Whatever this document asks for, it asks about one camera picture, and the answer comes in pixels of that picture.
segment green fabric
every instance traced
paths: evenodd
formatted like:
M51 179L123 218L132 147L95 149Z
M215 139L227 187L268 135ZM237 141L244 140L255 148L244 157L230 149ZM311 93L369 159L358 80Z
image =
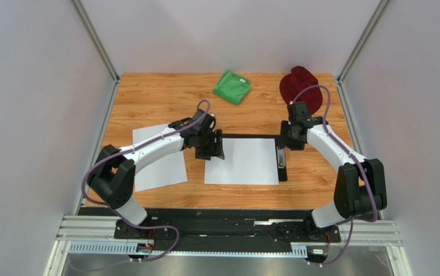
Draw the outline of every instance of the green fabric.
M243 76L225 71L218 81L217 86L213 88L213 93L235 105L238 105L245 94L249 92L249 84L250 80Z

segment blank paper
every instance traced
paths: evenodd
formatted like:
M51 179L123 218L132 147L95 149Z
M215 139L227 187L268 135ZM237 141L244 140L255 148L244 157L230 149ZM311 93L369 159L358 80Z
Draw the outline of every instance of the blank paper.
M142 142L160 133L166 127L167 124L134 129L133 143ZM188 176L186 176L184 155L180 151L169 154L143 168L135 176L135 191L149 190L187 181Z
M274 139L223 139L225 160L205 161L205 184L278 185Z

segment red hat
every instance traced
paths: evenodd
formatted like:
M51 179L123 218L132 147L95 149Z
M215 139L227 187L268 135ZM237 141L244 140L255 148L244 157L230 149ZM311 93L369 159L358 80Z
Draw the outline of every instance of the red hat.
M295 66L291 69L291 73L284 76L280 82L281 96L284 102L289 105L303 89L318 84L317 78L307 69L302 66ZM304 101L307 104L308 111L314 114L322 106L322 92L319 88L311 89L303 93L296 101Z

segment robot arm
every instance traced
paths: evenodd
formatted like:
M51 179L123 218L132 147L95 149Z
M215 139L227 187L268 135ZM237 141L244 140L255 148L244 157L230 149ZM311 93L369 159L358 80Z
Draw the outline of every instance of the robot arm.
M326 227L361 217L373 212L368 192L359 186L361 173L356 166L356 157L365 170L377 210L387 206L383 164L378 159L368 160L358 154L341 140L327 125L328 133L337 139L346 149L328 135L322 124L322 117L312 117L304 102L291 103L288 106L289 121L281 123L281 144L292 150L303 150L305 144L313 146L331 164L337 172L334 201L313 210L306 218L309 232L323 230Z
M132 195L134 177L143 168L166 155L191 147L195 148L197 159L210 160L214 156L224 158L222 131L214 129L215 117L213 115L207 114L202 121L197 122L203 113L204 111L198 110L193 118L173 122L159 134L138 144L119 149L112 145L105 146L97 162L120 151L131 151L111 158L94 170L88 178L89 187L123 218L135 225L142 223L147 213ZM167 136L168 133L174 131L179 132Z

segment wooden tabletop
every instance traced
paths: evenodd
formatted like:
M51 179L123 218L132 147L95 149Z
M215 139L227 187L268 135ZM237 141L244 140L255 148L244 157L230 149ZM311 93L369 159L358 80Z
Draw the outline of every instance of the wooden tabletop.
M132 130L191 117L201 99L211 102L216 128L224 133L278 135L287 120L279 92L285 74L241 74L251 80L251 91L235 106L212 93L222 74L124 74L107 126L103 146L132 144ZM337 135L352 145L333 76L314 74L330 89L327 121ZM323 115L322 108L315 114ZM204 160L185 149L188 182L135 192L142 206L173 208L312 209L333 199L337 173L322 155L307 145L304 151L286 150L288 181L279 185L204 184ZM90 196L98 196L90 190Z

